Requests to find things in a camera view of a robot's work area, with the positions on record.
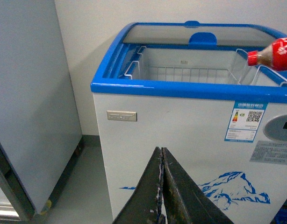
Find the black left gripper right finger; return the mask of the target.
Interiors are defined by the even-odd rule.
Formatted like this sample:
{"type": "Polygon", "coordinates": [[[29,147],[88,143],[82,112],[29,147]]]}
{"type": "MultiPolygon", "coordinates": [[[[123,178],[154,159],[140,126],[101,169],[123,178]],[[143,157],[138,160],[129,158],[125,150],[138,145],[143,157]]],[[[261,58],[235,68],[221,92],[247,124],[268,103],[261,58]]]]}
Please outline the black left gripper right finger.
{"type": "Polygon", "coordinates": [[[193,181],[167,148],[162,148],[163,196],[169,224],[233,223],[193,181]]]}

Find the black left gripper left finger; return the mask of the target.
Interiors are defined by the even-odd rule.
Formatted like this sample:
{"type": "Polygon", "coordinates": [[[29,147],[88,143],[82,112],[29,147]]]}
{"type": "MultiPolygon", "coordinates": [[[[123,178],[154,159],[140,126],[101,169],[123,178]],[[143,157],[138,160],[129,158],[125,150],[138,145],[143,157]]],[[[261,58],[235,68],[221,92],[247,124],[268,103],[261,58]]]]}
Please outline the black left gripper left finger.
{"type": "Polygon", "coordinates": [[[156,147],[133,194],[114,219],[114,224],[164,224],[163,153],[156,147]]]}

